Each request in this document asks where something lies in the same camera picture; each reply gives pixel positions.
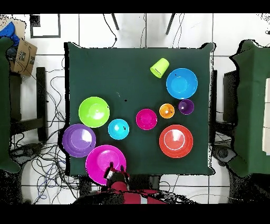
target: pink plate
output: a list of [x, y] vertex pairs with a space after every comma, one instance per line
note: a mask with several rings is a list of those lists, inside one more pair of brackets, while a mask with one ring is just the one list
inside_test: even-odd
[[112, 145], [101, 145], [94, 148], [88, 155], [85, 168], [89, 177], [96, 183], [106, 185], [107, 180], [104, 178], [106, 169], [113, 162], [113, 167], [120, 170], [123, 165], [124, 170], [127, 168], [126, 158], [123, 153]]
[[136, 115], [136, 123], [143, 130], [150, 130], [155, 127], [158, 122], [157, 115], [153, 110], [143, 109]]

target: orange bowl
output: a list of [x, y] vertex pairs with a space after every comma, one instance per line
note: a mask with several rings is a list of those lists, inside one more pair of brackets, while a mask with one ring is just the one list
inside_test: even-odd
[[171, 118], [175, 114], [175, 108], [171, 104], [163, 104], [159, 108], [159, 114], [163, 118]]

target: blue bowl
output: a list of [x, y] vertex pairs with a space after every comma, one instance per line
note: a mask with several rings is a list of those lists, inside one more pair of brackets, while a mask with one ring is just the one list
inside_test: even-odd
[[198, 79], [189, 69], [176, 69], [168, 76], [166, 87], [172, 97], [187, 99], [196, 92]]
[[108, 125], [108, 132], [113, 139], [121, 140], [129, 134], [129, 125], [123, 119], [115, 119]]

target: lime green bowl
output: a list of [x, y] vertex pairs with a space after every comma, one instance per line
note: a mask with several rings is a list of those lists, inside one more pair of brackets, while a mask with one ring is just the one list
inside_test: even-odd
[[80, 104], [79, 118], [87, 127], [100, 127], [107, 122], [109, 116], [109, 106], [100, 97], [89, 97]]

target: white tile floor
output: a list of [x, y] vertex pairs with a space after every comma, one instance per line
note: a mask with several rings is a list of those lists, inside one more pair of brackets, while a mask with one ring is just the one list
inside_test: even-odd
[[[261, 14], [185, 14], [182, 28], [179, 29], [179, 21], [183, 14], [176, 14], [172, 23], [169, 35], [165, 35], [168, 22], [168, 13], [147, 14], [147, 47], [173, 47], [199, 48], [206, 42], [214, 42], [217, 47], [214, 52], [214, 69], [218, 71], [217, 80], [217, 111], [223, 111], [223, 75], [226, 72], [235, 70], [235, 66], [228, 56], [236, 53], [241, 40], [255, 39], [257, 43], [266, 46], [270, 43], [270, 35], [265, 34], [270, 30], [270, 22], [263, 20]], [[143, 13], [140, 14], [115, 14], [120, 30], [115, 29], [112, 17], [106, 14], [105, 17], [112, 31], [118, 40], [116, 48], [139, 48], [145, 47], [145, 33], [142, 30], [145, 26]], [[58, 103], [60, 95], [62, 100], [59, 104], [59, 111], [65, 117], [64, 102], [64, 71], [52, 71], [62, 69], [62, 59], [64, 57], [63, 43], [70, 41], [85, 48], [110, 47], [114, 43], [114, 36], [105, 24], [102, 14], [61, 14], [61, 38], [30, 38], [29, 15], [13, 15], [14, 18], [26, 22], [25, 40], [37, 46], [37, 56], [32, 75], [35, 76], [36, 67], [46, 67], [47, 90]], [[41, 14], [41, 27], [33, 29], [34, 35], [57, 35], [56, 14]], [[60, 92], [60, 95], [50, 86], [52, 80], [53, 87]], [[21, 113], [22, 119], [30, 119], [36, 116], [36, 84], [32, 77], [23, 77], [22, 83]], [[48, 120], [54, 117], [54, 105], [48, 97], [47, 109]], [[222, 114], [217, 113], [217, 119], [222, 119]], [[58, 128], [62, 128], [64, 123], [53, 123], [49, 128], [49, 134]], [[22, 144], [38, 142], [37, 131], [32, 130], [25, 133]], [[57, 142], [55, 134], [49, 143]], [[226, 203], [229, 195], [229, 177], [226, 168], [218, 165], [217, 160], [212, 158], [211, 165], [215, 174], [208, 177], [203, 175], [163, 175], [161, 189], [174, 191], [177, 194], [186, 195], [194, 201], [200, 203]], [[44, 174], [38, 166], [37, 161], [33, 162], [33, 167]], [[25, 198], [34, 201], [38, 196], [37, 181], [40, 177], [28, 162], [23, 171], [22, 191]], [[48, 188], [37, 204], [51, 204], [59, 191], [58, 187]], [[75, 200], [69, 189], [63, 189], [59, 197], [55, 198], [53, 204], [68, 204]]]

